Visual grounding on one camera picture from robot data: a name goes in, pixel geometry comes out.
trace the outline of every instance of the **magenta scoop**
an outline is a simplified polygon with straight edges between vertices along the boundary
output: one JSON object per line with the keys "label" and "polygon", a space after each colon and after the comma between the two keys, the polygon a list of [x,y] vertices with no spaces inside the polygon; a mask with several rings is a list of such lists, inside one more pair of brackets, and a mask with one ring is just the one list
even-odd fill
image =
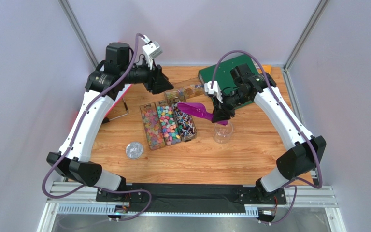
{"label": "magenta scoop", "polygon": [[[211,121],[211,119],[213,118],[213,114],[208,113],[205,109],[205,106],[198,102],[179,102],[177,104],[177,107],[182,112],[192,116],[204,118],[209,121]],[[228,121],[219,121],[216,123],[226,126],[228,124]]]}

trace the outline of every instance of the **wooden tabletop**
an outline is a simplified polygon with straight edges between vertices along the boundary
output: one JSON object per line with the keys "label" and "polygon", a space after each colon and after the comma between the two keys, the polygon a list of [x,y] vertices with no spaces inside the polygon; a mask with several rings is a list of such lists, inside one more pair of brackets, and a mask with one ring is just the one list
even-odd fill
{"label": "wooden tabletop", "polygon": [[[171,83],[196,78],[204,67],[163,67]],[[281,68],[273,67],[271,76],[291,107]],[[227,144],[213,140],[214,124],[193,117],[197,138],[184,143],[151,151],[147,145],[139,106],[163,100],[163,94],[152,95],[142,84],[133,85],[124,96],[129,115],[103,124],[95,139],[91,161],[117,175],[128,183],[183,183],[183,184],[245,184],[256,180],[275,168],[276,159],[284,152],[283,142],[265,113],[250,104],[236,110],[231,119],[234,132]],[[213,110],[211,100],[200,95],[187,102],[201,102],[207,111]],[[125,113],[119,102],[109,117]],[[126,146],[138,141],[144,146],[139,159],[129,159]],[[311,181],[309,173],[302,175]]]}

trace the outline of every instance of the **purple scoop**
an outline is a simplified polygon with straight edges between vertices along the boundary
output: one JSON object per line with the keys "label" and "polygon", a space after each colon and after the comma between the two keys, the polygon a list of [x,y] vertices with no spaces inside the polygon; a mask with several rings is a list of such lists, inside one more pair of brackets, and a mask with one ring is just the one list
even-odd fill
{"label": "purple scoop", "polygon": [[[208,113],[205,109],[205,106],[198,102],[179,102],[177,104],[179,110],[183,111],[186,114],[200,117],[211,121],[213,119],[213,114]],[[218,124],[226,126],[228,121],[219,121]]]}

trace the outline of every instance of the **white wall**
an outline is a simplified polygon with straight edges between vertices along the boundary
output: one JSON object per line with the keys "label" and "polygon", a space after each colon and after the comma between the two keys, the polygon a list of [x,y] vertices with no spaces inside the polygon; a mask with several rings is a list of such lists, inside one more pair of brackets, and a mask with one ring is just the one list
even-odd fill
{"label": "white wall", "polygon": [[37,229],[45,158],[71,129],[91,70],[58,1],[0,0],[0,231]]}
{"label": "white wall", "polygon": [[70,0],[97,59],[111,41],[157,41],[161,64],[214,64],[243,49],[284,64],[318,0]]}
{"label": "white wall", "polygon": [[348,231],[371,231],[371,1],[332,0],[290,74]]}

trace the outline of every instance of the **gray floor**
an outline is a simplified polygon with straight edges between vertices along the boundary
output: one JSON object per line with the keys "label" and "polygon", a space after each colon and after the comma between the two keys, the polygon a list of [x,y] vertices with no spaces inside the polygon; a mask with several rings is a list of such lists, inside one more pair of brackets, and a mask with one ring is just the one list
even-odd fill
{"label": "gray floor", "polygon": [[[278,211],[278,217],[286,213]],[[57,215],[53,232],[69,232],[58,226],[82,227],[106,219],[102,215]],[[265,226],[255,218],[142,216],[130,221],[104,222],[79,232],[330,232],[324,208],[294,208],[284,222]]]}

